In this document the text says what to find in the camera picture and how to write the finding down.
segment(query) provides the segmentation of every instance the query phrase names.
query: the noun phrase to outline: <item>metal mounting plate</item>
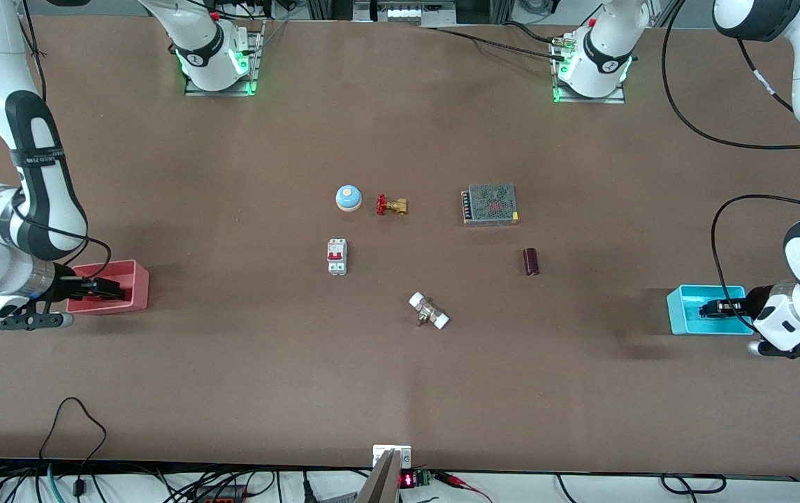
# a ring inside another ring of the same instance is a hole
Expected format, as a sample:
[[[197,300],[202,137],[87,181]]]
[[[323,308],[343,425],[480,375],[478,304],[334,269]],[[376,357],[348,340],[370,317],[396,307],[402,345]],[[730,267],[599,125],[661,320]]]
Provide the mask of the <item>metal mounting plate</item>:
[[[372,466],[378,464],[378,459],[381,459],[381,454],[388,449],[400,449],[402,454],[402,467],[412,468],[412,447],[411,446],[396,446],[391,444],[379,444],[372,446]]]
[[[568,36],[572,36],[572,33],[565,33],[565,38]],[[566,52],[563,49],[554,47],[554,45],[549,44],[549,54],[556,54],[562,55],[563,57],[568,57],[569,54],[565,54]],[[583,96],[579,93],[576,93],[575,90],[570,89],[568,83],[564,80],[559,79],[558,73],[562,70],[562,66],[565,66],[564,61],[556,61],[552,60],[552,95],[553,101],[556,103],[611,103],[611,104],[623,104],[626,103],[626,99],[623,96],[623,83],[617,84],[617,89],[614,89],[614,92],[605,96],[604,98],[587,98],[587,96]]]
[[[260,76],[260,60],[263,57],[263,31],[266,26],[263,25],[261,31],[248,31],[247,32],[247,45],[240,44],[239,50],[249,50],[246,57],[236,57],[236,63],[241,66],[247,66],[247,73],[241,76],[239,80],[226,89],[204,90],[195,85],[194,82],[188,78],[185,80],[185,95],[186,96],[253,96],[256,94],[256,81]]]

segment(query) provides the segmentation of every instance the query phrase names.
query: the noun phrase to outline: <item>metal plate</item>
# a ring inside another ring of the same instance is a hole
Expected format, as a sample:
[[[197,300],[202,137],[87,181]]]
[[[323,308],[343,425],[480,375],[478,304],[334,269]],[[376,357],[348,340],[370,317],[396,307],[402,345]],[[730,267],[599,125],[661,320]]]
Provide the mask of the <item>metal plate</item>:
[[[572,33],[565,33],[565,38],[572,36]],[[566,51],[562,48],[554,47],[554,45],[549,44],[549,53],[562,55],[563,57],[569,56],[569,51]],[[604,98],[587,98],[587,96],[583,96],[575,90],[570,89],[568,83],[564,80],[559,79],[558,73],[560,71],[560,67],[564,66],[565,63],[563,61],[556,61],[552,60],[552,95],[553,101],[556,103],[611,103],[611,104],[623,104],[626,103],[625,96],[623,95],[623,83],[617,84],[617,89],[614,89],[614,92],[611,92],[608,96],[604,96]]]
[[[256,94],[256,82],[260,76],[260,60],[263,58],[263,33],[266,32],[266,25],[263,25],[261,31],[247,32],[247,49],[250,54],[247,55],[247,74],[242,76],[239,80],[235,80],[233,85],[226,89],[211,92],[199,88],[189,79],[185,80],[185,95],[186,96],[253,96]]]

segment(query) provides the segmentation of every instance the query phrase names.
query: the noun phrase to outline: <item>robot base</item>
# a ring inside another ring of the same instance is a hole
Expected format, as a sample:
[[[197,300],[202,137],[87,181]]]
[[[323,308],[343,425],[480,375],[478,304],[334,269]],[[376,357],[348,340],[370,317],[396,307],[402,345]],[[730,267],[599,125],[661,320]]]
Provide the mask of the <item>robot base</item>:
[[[573,38],[573,33],[565,33],[565,39]],[[623,81],[621,80],[620,83],[617,84],[617,88],[614,89],[611,94],[608,96],[602,96],[601,98],[588,98],[588,96],[583,96],[578,92],[575,92],[570,85],[566,83],[564,80],[560,79],[558,76],[560,73],[567,73],[569,71],[570,66],[572,65],[573,57],[576,55],[576,49],[574,48],[559,48],[555,45],[549,44],[549,54],[560,55],[561,57],[565,58],[565,61],[556,61],[552,60],[552,96],[553,102],[556,103],[611,103],[611,104],[623,104],[626,103],[625,96],[623,96]]]
[[[188,77],[185,79],[186,96],[253,96],[256,94],[256,81],[260,76],[260,60],[263,57],[263,32],[266,26],[263,25],[261,31],[247,32],[247,55],[237,54],[234,61],[241,71],[247,69],[247,73],[235,80],[233,85],[220,90],[204,90],[199,88]]]

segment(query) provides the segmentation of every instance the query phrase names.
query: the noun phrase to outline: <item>brown table surface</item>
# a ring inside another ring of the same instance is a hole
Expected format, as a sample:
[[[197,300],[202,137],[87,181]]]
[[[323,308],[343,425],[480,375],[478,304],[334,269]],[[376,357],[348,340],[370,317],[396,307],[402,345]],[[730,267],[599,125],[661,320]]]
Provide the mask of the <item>brown table surface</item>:
[[[252,99],[182,96],[153,19],[36,25],[92,235],[148,268],[151,300],[0,332],[0,456],[36,455],[77,395],[110,431],[100,458],[366,465],[395,442],[457,469],[800,476],[800,360],[664,335],[662,304],[715,282],[726,198],[800,198],[800,152],[690,133],[662,92],[661,31],[637,48],[627,105],[566,105],[544,61],[402,24],[292,23]],[[735,42],[677,31],[670,50],[695,124],[800,143]],[[789,96],[788,45],[751,50]],[[1,141],[0,182],[16,182]],[[520,226],[464,229],[458,192],[484,182],[514,182]],[[336,209],[342,184],[363,210]],[[408,216],[375,216],[379,192]],[[729,281],[789,277],[780,244],[798,219],[732,207]],[[326,273],[329,238],[349,240],[346,277]],[[521,270],[530,246],[538,277]],[[450,314],[443,331],[415,327],[416,290]],[[76,407],[60,428],[50,456],[97,442]]]

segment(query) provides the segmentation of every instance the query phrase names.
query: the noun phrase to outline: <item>metal bracket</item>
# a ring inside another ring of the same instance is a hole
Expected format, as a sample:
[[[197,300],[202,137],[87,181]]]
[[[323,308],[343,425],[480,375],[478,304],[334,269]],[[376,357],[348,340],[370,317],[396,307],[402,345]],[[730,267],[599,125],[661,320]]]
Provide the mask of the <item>metal bracket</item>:
[[[573,33],[565,33],[565,38],[573,38]],[[549,54],[560,55],[564,57],[564,61],[556,61],[551,60],[552,64],[552,95],[553,101],[556,103],[611,103],[611,104],[621,104],[626,103],[626,99],[623,96],[623,82],[617,84],[617,89],[614,89],[614,92],[611,92],[608,96],[604,98],[587,98],[587,96],[583,96],[579,93],[576,93],[575,90],[570,89],[568,83],[564,80],[559,79],[558,74],[564,73],[567,71],[567,66],[569,64],[570,58],[573,57],[573,54],[576,53],[576,48],[559,48],[555,45],[549,44]],[[632,58],[627,61],[627,66],[632,64]]]
[[[411,446],[394,446],[390,444],[372,446],[372,466],[378,464],[378,460],[384,455],[386,450],[400,450],[400,460],[402,461],[402,468],[412,468],[412,447]]]
[[[260,60],[263,57],[263,35],[266,32],[266,24],[263,23],[260,31],[247,31],[247,28],[244,27],[238,29],[238,51],[232,55],[236,69],[240,69],[240,71],[247,69],[247,73],[239,80],[235,80],[235,83],[228,88],[215,90],[215,92],[201,89],[186,78],[186,96],[253,96],[256,94],[256,81],[260,76]]]

